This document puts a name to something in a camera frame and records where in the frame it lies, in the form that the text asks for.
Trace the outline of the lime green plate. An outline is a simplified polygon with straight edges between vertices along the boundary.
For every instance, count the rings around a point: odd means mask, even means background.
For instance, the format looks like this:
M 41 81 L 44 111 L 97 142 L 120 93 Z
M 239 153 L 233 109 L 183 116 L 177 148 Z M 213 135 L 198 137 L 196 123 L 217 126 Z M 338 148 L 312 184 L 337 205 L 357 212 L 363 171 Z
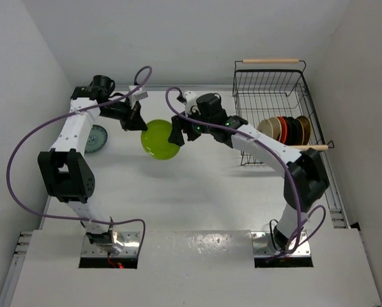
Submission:
M 166 120 L 151 120 L 147 130 L 141 132 L 141 144 L 144 151 L 157 160 L 169 160 L 175 157 L 180 147 L 168 142 L 172 124 Z

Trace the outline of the orange plate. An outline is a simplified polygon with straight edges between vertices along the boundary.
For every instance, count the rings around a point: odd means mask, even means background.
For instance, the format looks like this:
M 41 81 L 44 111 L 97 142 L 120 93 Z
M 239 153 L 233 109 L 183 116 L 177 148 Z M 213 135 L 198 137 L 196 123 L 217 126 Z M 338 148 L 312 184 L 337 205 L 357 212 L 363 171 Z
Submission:
M 277 119 L 279 120 L 280 122 L 280 126 L 281 126 L 281 132 L 280 132 L 280 142 L 287 145 L 287 141 L 289 139 L 288 137 L 288 132 L 289 132 L 289 128 L 287 126 L 287 120 L 285 117 L 282 117 L 282 116 L 278 116 Z

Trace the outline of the yellow patterned plate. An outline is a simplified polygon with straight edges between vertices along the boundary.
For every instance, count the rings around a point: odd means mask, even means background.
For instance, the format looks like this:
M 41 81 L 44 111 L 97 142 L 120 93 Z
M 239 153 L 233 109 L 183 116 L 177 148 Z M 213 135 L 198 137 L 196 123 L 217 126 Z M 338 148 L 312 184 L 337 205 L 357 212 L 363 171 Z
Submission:
M 309 143 L 309 139 L 310 139 L 310 135 L 311 135 L 311 129 L 312 129 L 310 120 L 305 116 L 299 116 L 299 117 L 297 117 L 297 120 L 302 125 L 302 130 L 303 130 L 302 145 L 307 145 Z
M 296 127 L 296 140 L 295 145 L 302 145 L 304 140 L 304 130 L 302 123 L 297 119 L 293 119 L 293 123 Z

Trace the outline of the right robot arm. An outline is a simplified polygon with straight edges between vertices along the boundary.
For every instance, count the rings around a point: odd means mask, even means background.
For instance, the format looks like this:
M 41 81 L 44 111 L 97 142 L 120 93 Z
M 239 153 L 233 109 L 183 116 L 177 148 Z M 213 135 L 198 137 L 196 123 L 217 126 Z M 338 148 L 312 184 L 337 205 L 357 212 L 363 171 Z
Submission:
M 181 91 L 176 99 L 185 109 L 172 117 L 170 143 L 183 146 L 209 134 L 215 141 L 259 159 L 283 178 L 286 207 L 274 228 L 273 241 L 287 253 L 289 244 L 298 242 L 314 202 L 330 186 L 320 152 L 283 145 L 245 119 L 227 115 L 218 93 Z

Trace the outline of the cream plate with calligraphy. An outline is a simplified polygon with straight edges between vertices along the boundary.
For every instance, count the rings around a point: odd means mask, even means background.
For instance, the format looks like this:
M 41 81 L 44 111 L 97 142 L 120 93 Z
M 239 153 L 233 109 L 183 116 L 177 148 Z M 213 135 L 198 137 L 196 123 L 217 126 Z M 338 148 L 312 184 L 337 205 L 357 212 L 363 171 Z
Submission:
M 270 118 L 268 119 L 263 119 L 259 125 L 258 125 L 258 131 L 262 132 L 263 134 L 267 135 L 268 137 L 273 139 L 273 129 L 272 129 L 272 124 L 269 121 Z

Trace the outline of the blue floral plate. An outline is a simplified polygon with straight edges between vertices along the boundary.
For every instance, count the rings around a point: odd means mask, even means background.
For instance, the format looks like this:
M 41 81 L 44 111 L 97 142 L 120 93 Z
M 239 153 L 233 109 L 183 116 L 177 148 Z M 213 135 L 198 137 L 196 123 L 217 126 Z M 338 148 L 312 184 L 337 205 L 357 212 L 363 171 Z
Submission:
M 101 150 L 108 140 L 106 129 L 100 125 L 93 125 L 86 142 L 85 153 L 93 154 Z

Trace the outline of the cream plate black blotch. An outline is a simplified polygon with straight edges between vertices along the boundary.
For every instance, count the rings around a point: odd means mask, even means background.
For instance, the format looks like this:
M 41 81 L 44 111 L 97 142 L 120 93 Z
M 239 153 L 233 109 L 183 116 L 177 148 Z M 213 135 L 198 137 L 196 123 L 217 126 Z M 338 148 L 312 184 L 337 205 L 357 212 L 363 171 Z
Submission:
M 283 124 L 281 123 L 281 121 L 277 117 L 271 117 L 269 119 L 269 121 L 272 124 L 273 138 L 275 140 L 279 141 L 280 143 L 282 143 L 284 138 L 285 138 Z

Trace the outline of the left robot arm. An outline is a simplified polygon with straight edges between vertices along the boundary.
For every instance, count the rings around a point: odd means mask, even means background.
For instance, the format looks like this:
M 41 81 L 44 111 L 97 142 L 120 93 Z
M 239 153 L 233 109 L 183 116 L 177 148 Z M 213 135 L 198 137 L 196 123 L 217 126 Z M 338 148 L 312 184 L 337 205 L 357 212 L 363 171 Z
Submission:
M 67 204 L 80 218 L 89 242 L 98 249 L 118 255 L 124 240 L 106 218 L 98 205 L 90 201 L 95 191 L 95 176 L 84 154 L 89 134 L 100 116 L 118 120 L 124 130 L 145 131 L 140 100 L 148 96 L 145 87 L 129 87 L 130 95 L 115 104 L 110 102 L 115 82 L 104 75 L 94 76 L 87 86 L 74 89 L 70 112 L 59 137 L 50 150 L 40 152 L 38 165 L 47 192 Z

